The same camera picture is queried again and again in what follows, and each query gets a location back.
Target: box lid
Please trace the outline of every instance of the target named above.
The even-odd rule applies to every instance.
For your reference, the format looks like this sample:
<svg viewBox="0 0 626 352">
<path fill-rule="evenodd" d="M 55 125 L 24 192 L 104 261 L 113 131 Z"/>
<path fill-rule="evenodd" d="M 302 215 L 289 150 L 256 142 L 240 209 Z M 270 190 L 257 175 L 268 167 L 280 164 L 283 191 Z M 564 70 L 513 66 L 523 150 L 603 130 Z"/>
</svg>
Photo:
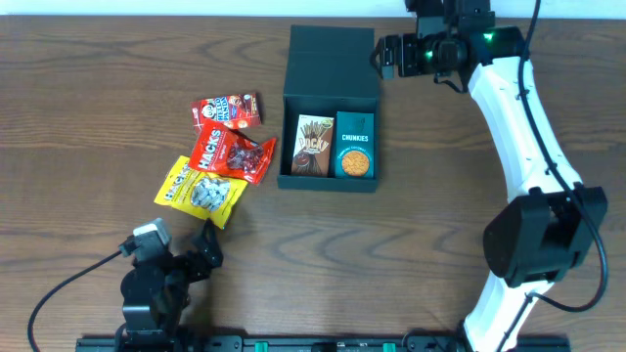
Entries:
<svg viewBox="0 0 626 352">
<path fill-rule="evenodd" d="M 372 28 L 293 25 L 284 94 L 377 99 L 373 51 Z"/>
</svg>

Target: open box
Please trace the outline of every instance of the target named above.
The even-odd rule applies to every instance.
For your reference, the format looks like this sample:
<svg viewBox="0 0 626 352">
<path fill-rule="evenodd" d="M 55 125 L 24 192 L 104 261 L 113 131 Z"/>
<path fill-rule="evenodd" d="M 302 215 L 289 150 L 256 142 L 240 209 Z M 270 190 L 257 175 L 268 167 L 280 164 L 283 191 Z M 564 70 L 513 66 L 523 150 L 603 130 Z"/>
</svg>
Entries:
<svg viewBox="0 0 626 352">
<path fill-rule="evenodd" d="M 374 30 L 309 25 L 291 27 L 283 100 L 281 189 L 374 192 L 379 183 L 379 78 L 370 66 Z M 334 178 L 335 136 L 329 177 L 291 176 L 301 114 L 334 117 L 338 111 L 371 113 L 374 119 L 374 178 Z"/>
</svg>

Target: brown box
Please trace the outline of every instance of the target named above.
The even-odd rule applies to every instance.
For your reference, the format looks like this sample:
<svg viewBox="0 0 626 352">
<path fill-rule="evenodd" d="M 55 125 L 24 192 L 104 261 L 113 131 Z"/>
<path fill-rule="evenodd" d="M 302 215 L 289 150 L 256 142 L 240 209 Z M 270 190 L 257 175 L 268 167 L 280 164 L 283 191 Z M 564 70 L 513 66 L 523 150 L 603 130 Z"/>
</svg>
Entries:
<svg viewBox="0 0 626 352">
<path fill-rule="evenodd" d="M 332 117 L 299 116 L 291 175 L 328 177 L 334 127 Z"/>
</svg>

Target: teal box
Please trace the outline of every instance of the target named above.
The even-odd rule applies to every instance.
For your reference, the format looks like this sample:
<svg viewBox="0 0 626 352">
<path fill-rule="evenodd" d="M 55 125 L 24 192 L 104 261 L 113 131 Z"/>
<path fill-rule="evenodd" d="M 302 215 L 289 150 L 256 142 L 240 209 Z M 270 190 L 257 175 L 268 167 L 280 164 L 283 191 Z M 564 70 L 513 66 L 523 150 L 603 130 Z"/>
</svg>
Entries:
<svg viewBox="0 0 626 352">
<path fill-rule="evenodd" d="M 335 177 L 374 178 L 374 115 L 336 114 Z"/>
<path fill-rule="evenodd" d="M 376 44 L 372 28 L 293 25 L 285 76 L 281 189 L 375 192 L 379 172 L 379 77 L 370 64 Z M 336 131 L 331 144 L 329 177 L 291 174 L 297 122 L 301 114 L 335 117 L 340 111 L 371 114 L 374 124 L 373 175 L 336 177 Z"/>
</svg>

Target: yellow candy bag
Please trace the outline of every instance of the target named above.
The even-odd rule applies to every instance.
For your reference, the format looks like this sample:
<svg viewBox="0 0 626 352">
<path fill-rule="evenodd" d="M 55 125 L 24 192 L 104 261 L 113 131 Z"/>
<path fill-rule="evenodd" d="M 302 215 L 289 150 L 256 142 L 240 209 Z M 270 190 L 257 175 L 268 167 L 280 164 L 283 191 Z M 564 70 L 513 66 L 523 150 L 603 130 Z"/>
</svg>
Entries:
<svg viewBox="0 0 626 352">
<path fill-rule="evenodd" d="M 211 221 L 224 229 L 233 205 L 246 189 L 247 181 L 200 172 L 189 167 L 189 158 L 178 157 L 155 198 L 197 218 Z"/>
</svg>

